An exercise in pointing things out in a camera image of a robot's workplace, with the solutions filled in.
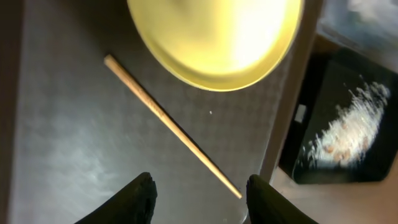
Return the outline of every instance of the yellow plate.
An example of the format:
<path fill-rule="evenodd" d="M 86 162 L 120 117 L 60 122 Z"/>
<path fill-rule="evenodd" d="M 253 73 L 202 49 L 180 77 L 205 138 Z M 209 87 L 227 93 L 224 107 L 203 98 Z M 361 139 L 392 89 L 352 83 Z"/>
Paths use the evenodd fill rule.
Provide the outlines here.
<path fill-rule="evenodd" d="M 231 91 L 256 83 L 283 59 L 303 0 L 127 0 L 155 58 L 186 83 Z"/>

